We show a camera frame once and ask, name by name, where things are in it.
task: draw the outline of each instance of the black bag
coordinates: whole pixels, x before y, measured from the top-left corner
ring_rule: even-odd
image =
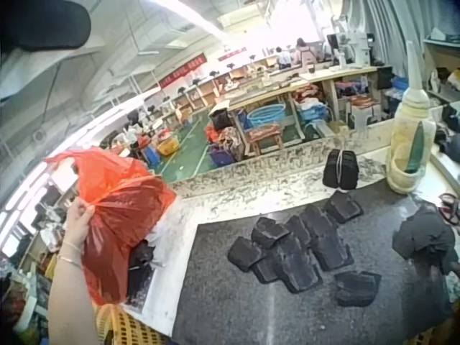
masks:
[[[213,122],[213,126],[216,131],[233,126],[227,113],[227,109],[216,110],[209,115],[209,117],[211,117],[211,121]]]
[[[323,184],[343,190],[356,189],[359,178],[357,156],[353,151],[333,149],[323,173]]]

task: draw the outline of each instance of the cable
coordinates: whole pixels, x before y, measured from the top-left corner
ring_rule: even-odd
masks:
[[[53,88],[55,87],[56,79],[58,78],[58,73],[59,73],[59,70],[60,70],[60,66],[61,66],[61,65],[62,65],[62,63],[58,63],[58,64],[57,64],[55,76],[54,76],[53,79],[52,79],[51,87],[50,87],[50,90],[48,91],[48,96],[47,96],[47,98],[46,98],[45,110],[43,111],[42,123],[40,124],[40,128],[41,128],[41,127],[43,126],[43,124],[45,123],[45,120],[46,120],[46,112],[47,112],[47,110],[48,110],[48,103],[50,102],[51,93],[52,93]]]

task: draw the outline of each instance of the wooden stool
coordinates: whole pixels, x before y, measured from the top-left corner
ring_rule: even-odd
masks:
[[[284,148],[284,144],[282,143],[281,138],[282,130],[279,124],[264,124],[262,126],[250,129],[246,132],[246,134],[247,141],[251,144],[256,156],[260,156],[262,154],[259,146],[259,141],[265,138],[273,138],[280,150]]]

